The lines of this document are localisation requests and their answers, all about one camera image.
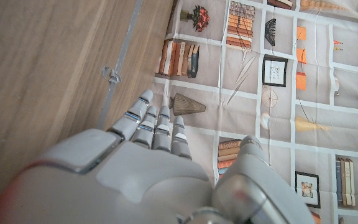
picture frame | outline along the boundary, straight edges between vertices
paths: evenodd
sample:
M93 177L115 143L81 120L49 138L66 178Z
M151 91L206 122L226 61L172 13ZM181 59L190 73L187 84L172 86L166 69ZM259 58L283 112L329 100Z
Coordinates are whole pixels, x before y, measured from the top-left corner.
M286 58L276 58L266 55L262 64L262 84L285 87L287 77Z
M321 208L318 175L295 171L295 192L307 206Z

wooden surface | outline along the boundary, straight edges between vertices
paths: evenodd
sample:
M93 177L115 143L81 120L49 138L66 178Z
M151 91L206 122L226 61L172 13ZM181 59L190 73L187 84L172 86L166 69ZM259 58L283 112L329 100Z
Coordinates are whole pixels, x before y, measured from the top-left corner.
M0 193L35 156L99 119L136 0L0 0ZM105 127L151 87L172 1L143 1Z

book spine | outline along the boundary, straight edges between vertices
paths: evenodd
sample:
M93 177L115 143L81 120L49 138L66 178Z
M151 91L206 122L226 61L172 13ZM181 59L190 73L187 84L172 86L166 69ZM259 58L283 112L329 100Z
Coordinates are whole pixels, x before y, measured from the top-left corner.
M194 53L191 56L191 77L192 78L196 78L197 76L197 71L198 71L198 48L197 48L197 52Z
M236 159L236 158L237 158L237 154L230 154L230 155L226 155L226 156L219 156L219 157L218 157L218 162L228 161L228 160Z
M232 15L232 14L229 14L229 18L230 19L235 19L235 20L238 20L240 18L241 21L244 21L244 22L248 22L248 23L252 23L253 20L252 19L248 19L248 18L245 18L245 17L239 17L239 16L236 16L236 15Z
M341 180L341 160L337 159L336 165L336 195L339 202L342 202L342 180Z
M218 169L219 174L224 174L227 171L228 167L222 168L222 169Z
M290 2L289 0L277 0L277 1L282 2L282 3L286 4L287 6L292 7L292 2Z
M242 36L242 37L248 37L248 38L252 38L252 34L246 34L246 33L243 33L243 32L237 32L235 30L227 30L227 34L232 34L232 35L236 35L237 38L238 36Z
M246 29L246 30L252 30L252 26L247 26L244 24L239 24L236 22L228 22L229 26L233 26L233 27L237 27L237 28L241 28L241 29Z
M172 42L171 60L170 60L170 63L169 63L168 75L173 74L173 64L175 63L176 49L177 49L177 43Z
M227 30L232 30L232 31L234 31L236 33L240 32L240 33L247 34L247 35L252 35L253 34L252 30L241 29L241 28L234 27L234 26L227 26Z
M352 206L356 205L356 197L355 197L355 190L354 190L354 167L353 167L353 161L350 159L347 159L349 161L349 167L351 170L351 197L352 197Z
M173 60L173 72L172 72L172 75L178 75L180 47L181 47L181 43L177 43L177 47L175 49L175 59Z
M345 181L345 161L341 158L341 180L342 180L342 203L347 205L346 201L346 181Z
M251 45L249 45L249 44L238 43L238 42L234 42L234 41L230 41L230 40L227 40L226 43L230 44L230 45L234 45L234 46L251 48Z
M245 20L242 20L242 19L232 19L232 18L229 18L229 22L233 22L235 24L241 24L241 25L244 25L244 26L249 26L249 27L252 27L252 23L251 22L247 22Z
M178 71L177 71L177 75L181 75L181 67L183 65L183 55L185 54L185 46L186 43L182 42L180 44L180 52L179 52L179 64L178 64Z
M234 37L227 37L227 40L232 41L232 42L241 43L241 44L247 44L247 45L251 46L251 42L248 40L238 39L238 38L234 38Z
M240 151L240 147L223 149L223 150L218 151L218 156L226 156L226 155L230 155L230 154L235 154L235 153L238 153L239 151Z
M168 41L164 41L164 46L162 47L162 54L161 54L161 61L160 61L160 68L158 70L159 73L164 73L164 65L165 60L167 59L167 49L168 49Z
M187 65L188 65L187 56L189 55L189 51L190 51L190 45L186 44L185 52L183 53L183 64L181 66L181 75L187 75Z
M345 180L346 180L346 204L352 204L351 189L351 168L349 162L345 161Z
M229 167L229 166L233 165L234 161L236 161L236 160L231 159L231 160L228 160L228 161L218 162L218 169Z
M164 74L168 75L169 73L169 65L171 62L171 56L172 56L172 44L173 42L170 41L167 45L167 58L165 59L165 65L164 65Z
M244 37L242 35L227 34L227 36L232 37L232 38L236 38L236 39L241 39L241 40L246 40L246 41L252 42L252 38Z
M277 0L267 0L267 4L268 5L271 5L271 6L275 6L275 7L280 7L280 8L283 8L283 9L291 9L290 6L280 2L280 1L277 1Z
M230 149L233 147L240 147L241 140L232 140L232 141L226 141L219 143L218 149Z
M187 77L191 78L191 56L193 55L194 45L191 45L189 55L187 56Z

bookshelf wallpaper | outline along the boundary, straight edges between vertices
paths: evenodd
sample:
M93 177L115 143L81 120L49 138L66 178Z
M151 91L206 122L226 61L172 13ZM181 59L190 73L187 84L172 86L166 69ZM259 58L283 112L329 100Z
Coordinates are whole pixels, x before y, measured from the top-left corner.
M358 0L178 0L152 90L205 105L182 116L212 185L253 135L321 223L358 223Z

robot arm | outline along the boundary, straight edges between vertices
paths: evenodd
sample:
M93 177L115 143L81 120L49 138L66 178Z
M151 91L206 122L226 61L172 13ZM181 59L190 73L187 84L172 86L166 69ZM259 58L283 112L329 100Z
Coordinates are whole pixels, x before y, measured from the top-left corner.
M147 90L108 131L83 131L27 166L0 197L0 223L313 223L256 138L213 189L183 118L171 136L169 109L157 115L151 100Z

